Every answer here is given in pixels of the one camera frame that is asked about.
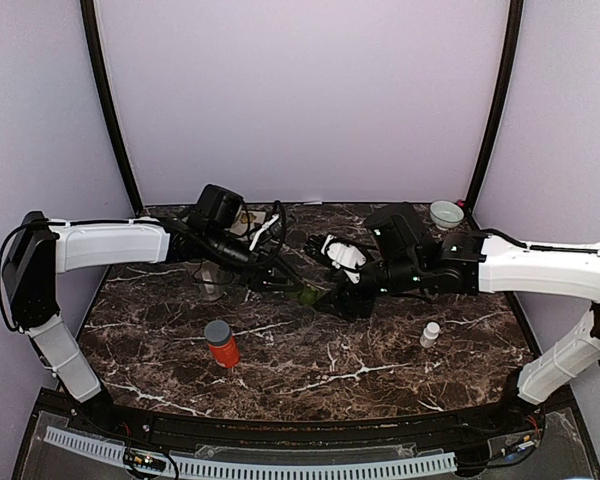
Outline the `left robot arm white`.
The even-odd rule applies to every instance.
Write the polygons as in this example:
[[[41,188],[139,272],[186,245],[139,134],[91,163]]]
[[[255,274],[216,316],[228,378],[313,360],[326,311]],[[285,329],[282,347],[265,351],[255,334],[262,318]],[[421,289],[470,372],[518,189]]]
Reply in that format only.
[[[116,264],[211,261],[252,291],[295,292],[301,277],[283,260],[284,206],[256,232],[230,231],[244,205],[239,194],[206,185],[183,213],[121,220],[50,219],[29,212],[0,247],[0,314],[7,329],[26,335],[81,417],[100,436],[121,427],[106,389],[70,333],[56,298],[58,275]]]

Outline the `black left corner frame post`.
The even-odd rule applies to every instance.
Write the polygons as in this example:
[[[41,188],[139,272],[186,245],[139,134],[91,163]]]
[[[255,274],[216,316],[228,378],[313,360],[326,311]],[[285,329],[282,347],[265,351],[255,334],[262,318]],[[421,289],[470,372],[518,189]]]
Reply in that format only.
[[[92,76],[95,82],[98,100],[113,150],[114,159],[132,211],[135,214],[139,214],[144,209],[144,205],[132,171],[131,162],[114,105],[97,20],[96,2],[92,0],[80,0],[79,4]]]

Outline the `black right corner frame post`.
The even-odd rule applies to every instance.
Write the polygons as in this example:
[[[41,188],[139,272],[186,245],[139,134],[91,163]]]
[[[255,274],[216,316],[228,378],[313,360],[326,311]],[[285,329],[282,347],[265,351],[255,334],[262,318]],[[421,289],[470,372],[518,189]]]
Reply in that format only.
[[[524,4],[523,0],[511,0],[509,2],[493,97],[475,167],[464,199],[465,210],[470,215],[475,211],[482,187],[484,186],[503,117],[517,53]]]

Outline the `grey bottle cap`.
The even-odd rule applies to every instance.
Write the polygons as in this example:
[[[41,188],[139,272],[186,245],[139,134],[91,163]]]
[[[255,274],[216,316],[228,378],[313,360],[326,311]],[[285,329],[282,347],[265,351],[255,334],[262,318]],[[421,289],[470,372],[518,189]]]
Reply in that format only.
[[[231,327],[223,320],[213,320],[205,326],[204,337],[211,346],[224,346],[232,338]]]

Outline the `small pale corner bowl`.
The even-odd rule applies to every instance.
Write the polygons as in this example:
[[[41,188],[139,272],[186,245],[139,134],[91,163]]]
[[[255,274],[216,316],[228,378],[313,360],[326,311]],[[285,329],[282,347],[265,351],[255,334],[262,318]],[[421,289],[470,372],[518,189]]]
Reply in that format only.
[[[457,227],[464,219],[464,211],[457,204],[438,200],[430,204],[430,218],[434,225],[442,231]]]

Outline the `black corner frame post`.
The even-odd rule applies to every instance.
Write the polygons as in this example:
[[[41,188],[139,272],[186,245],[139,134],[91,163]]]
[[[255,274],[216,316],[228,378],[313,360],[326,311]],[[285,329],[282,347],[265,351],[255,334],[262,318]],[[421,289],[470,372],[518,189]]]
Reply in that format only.
[[[132,171],[131,162],[114,105],[97,20],[96,2],[92,0],[80,0],[79,4],[92,76],[95,82],[98,100],[113,150],[114,159],[132,211],[135,214],[139,214],[144,209],[144,205]]]
[[[493,97],[475,167],[464,199],[465,210],[470,215],[475,211],[482,187],[484,186],[503,117],[517,53],[524,4],[523,0],[511,0],[509,2]]]

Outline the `black front table rail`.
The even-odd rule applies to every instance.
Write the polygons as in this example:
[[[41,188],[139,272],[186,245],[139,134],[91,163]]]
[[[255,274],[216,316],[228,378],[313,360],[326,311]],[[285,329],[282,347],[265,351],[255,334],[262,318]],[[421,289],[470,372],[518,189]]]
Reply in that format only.
[[[116,405],[78,406],[65,393],[43,388],[34,411],[57,414],[73,428],[120,435],[135,444],[191,450],[204,443],[248,448],[353,448],[413,443],[424,448],[470,449],[500,435],[547,437],[548,416],[566,405],[567,389],[542,407],[506,410],[500,403],[463,410],[360,421],[265,422],[203,418]]]

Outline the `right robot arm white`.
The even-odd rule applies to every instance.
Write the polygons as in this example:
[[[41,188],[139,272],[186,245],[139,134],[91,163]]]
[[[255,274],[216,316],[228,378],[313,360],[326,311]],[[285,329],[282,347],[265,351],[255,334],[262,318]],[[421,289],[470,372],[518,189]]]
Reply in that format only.
[[[437,241],[408,202],[386,205],[364,228],[378,252],[335,235],[312,235],[304,250],[320,264],[342,272],[318,307],[348,320],[371,315],[381,295],[527,292],[590,301],[576,326],[548,352],[511,374],[503,402],[490,413],[501,434],[514,432],[529,405],[600,361],[600,242],[548,244],[515,240],[495,229],[452,233]]]

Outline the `small white pill bottle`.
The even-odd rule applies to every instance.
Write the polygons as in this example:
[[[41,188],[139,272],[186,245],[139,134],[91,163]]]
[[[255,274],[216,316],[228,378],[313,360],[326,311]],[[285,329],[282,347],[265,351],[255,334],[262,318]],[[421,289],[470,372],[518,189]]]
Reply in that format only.
[[[431,348],[440,334],[440,325],[436,322],[429,322],[420,336],[420,345],[423,348]]]

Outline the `square floral ceramic plate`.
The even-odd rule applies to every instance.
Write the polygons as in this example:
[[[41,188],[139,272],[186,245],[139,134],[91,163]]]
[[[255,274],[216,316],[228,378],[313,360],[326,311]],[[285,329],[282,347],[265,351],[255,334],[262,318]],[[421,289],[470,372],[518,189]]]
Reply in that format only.
[[[251,233],[253,230],[258,230],[268,217],[269,214],[262,210],[249,210],[248,212],[241,210],[236,216],[229,231],[238,237],[246,237],[247,234]]]

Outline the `orange pill bottle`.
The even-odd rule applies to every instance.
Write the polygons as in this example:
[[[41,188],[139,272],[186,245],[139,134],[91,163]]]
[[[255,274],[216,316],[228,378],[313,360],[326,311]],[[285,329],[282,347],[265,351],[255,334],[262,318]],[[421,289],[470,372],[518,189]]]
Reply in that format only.
[[[240,352],[233,336],[222,344],[208,342],[208,347],[216,363],[223,368],[233,368],[240,362]]]

